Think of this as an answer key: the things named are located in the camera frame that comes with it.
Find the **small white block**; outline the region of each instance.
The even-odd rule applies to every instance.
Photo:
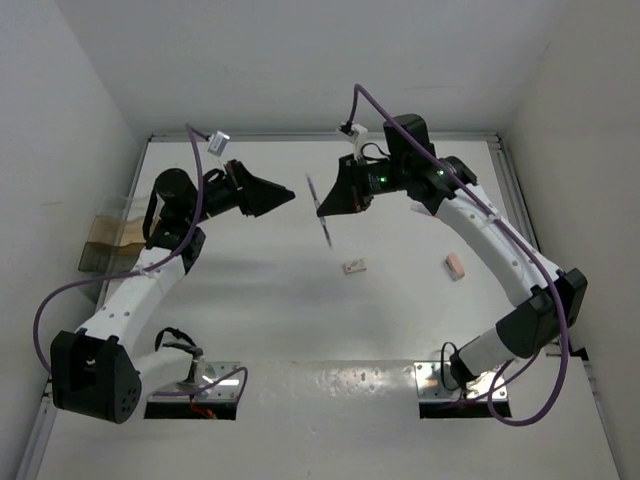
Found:
[[[358,258],[357,260],[351,260],[342,264],[344,273],[349,275],[350,273],[364,272],[367,266],[364,263],[364,258]]]

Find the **white surface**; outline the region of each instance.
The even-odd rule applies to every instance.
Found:
[[[0,478],[13,478],[45,373],[31,342],[39,302],[76,271],[106,193],[124,194],[140,147],[53,0],[0,0]],[[50,304],[43,341],[93,311]]]
[[[39,479],[614,480],[582,364],[543,422],[420,420],[413,362],[248,362],[228,421],[120,426],[58,412]],[[557,359],[510,390],[515,415],[544,401]]]
[[[436,148],[463,158],[502,209],[486,143]],[[337,156],[349,151],[344,141],[231,143],[229,158],[298,198],[260,219],[234,211],[202,224],[198,263],[141,335],[144,353],[160,328],[177,326],[209,360],[245,362],[238,421],[118,427],[59,412],[39,478],[615,478],[579,361],[552,415],[533,428],[419,420],[413,359],[437,358],[444,340],[461,345],[511,306],[471,249],[439,220],[412,212],[403,194],[328,218],[330,251],[304,173],[322,196]],[[150,144],[136,195],[165,168],[193,172],[192,161],[187,143]],[[451,249],[467,266],[456,283],[442,264]],[[367,271],[344,275],[342,262],[358,256]],[[557,368],[557,359],[541,360],[510,390],[515,415],[542,405]]]
[[[206,143],[199,144],[201,151]],[[437,142],[440,155],[468,163],[504,211],[487,144]],[[305,173],[323,200],[333,185],[342,141],[232,142],[225,158],[285,185],[297,198],[269,214],[238,209],[201,224],[198,262],[166,296],[140,334],[135,355],[156,333],[189,333],[213,359],[354,360],[424,358],[445,340],[463,345],[511,306],[497,280],[453,230],[410,210],[404,193],[376,197],[359,215],[328,217],[329,249],[315,216]],[[208,160],[208,167],[217,161]],[[188,143],[151,143],[135,196],[146,196],[163,170],[193,176]],[[467,276],[453,284],[443,260],[455,251]],[[342,264],[365,258],[367,271]]]
[[[138,131],[333,130],[363,83],[431,128],[507,125],[565,0],[57,0]],[[358,117],[380,128],[363,108]]]
[[[167,258],[170,253],[171,250],[166,248],[144,249],[132,271],[148,268]],[[127,278],[102,308],[78,328],[86,330],[88,337],[103,340],[112,335],[118,337],[118,343],[131,357],[133,346],[145,323],[164,296],[184,275],[184,262],[178,256],[160,270]]]
[[[469,189],[485,205],[491,205],[489,208],[491,208],[491,215],[494,219],[500,219],[503,215],[506,218],[504,211],[500,212],[493,207],[491,198],[487,196],[482,185],[471,185]],[[451,200],[444,199],[436,215],[464,238],[473,248],[473,251],[486,262],[514,307],[531,297],[531,289],[533,287],[546,288],[547,282],[542,273],[531,262],[525,252],[491,218],[485,215],[484,210],[471,200],[466,193],[459,192]],[[509,227],[522,243],[528,246],[530,250],[534,250],[514,227],[510,224]],[[545,271],[549,273],[551,279],[555,281],[558,278],[556,273],[558,266],[542,255],[536,254],[536,257]]]
[[[572,2],[509,135],[541,248],[589,287],[575,333],[622,475],[640,472],[640,3]]]

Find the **white table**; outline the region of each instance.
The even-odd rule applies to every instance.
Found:
[[[504,207],[486,143],[436,146],[467,162]],[[148,195],[166,168],[192,172],[189,148],[152,142],[135,195]],[[232,143],[230,155],[298,198],[257,220],[234,211],[203,224],[198,263],[136,345],[135,353],[146,353],[170,325],[192,335],[209,359],[242,361],[250,379],[238,419],[115,426],[58,412],[38,478],[617,478],[578,359],[558,404],[533,427],[418,418],[413,360],[437,358],[445,340],[464,344],[511,307],[464,241],[411,212],[403,194],[376,198],[362,215],[329,219],[329,250],[304,173],[325,195],[348,149],[344,142]],[[442,266],[452,251],[467,270],[457,283]],[[343,275],[340,264],[358,257],[367,272]],[[557,358],[542,358],[510,388],[514,416],[542,405],[557,368]]]

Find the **black motor joint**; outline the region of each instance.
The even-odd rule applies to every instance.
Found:
[[[401,115],[395,120],[435,156],[427,125],[420,116]],[[442,200],[455,198],[457,186],[447,172],[433,165],[389,122],[383,127],[390,158],[358,162],[353,154],[341,157],[336,183],[316,212],[319,217],[360,213],[369,208],[374,196],[397,191],[406,191],[432,214]],[[459,158],[447,157],[441,162],[463,183],[476,183],[476,176]]]
[[[214,169],[204,175],[204,202],[199,221],[238,207],[244,215],[259,217],[295,198],[285,187],[252,175],[238,160],[224,171]],[[160,219],[188,224],[193,218],[198,191],[189,175],[179,168],[162,172],[153,191],[164,201]]]

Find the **black base housing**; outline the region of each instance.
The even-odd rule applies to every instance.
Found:
[[[53,404],[90,417],[123,423],[134,412],[142,384],[117,337],[60,332],[51,343]]]
[[[567,326],[571,327],[576,323],[582,306],[587,279],[580,270],[574,268],[568,273],[560,273],[554,284],[560,294]],[[560,335],[559,319],[549,287],[536,287],[531,297],[498,321],[495,328],[500,341],[514,357],[530,358],[539,352]],[[449,361],[451,375],[458,385],[466,385],[478,378],[464,364],[459,351],[453,353]]]

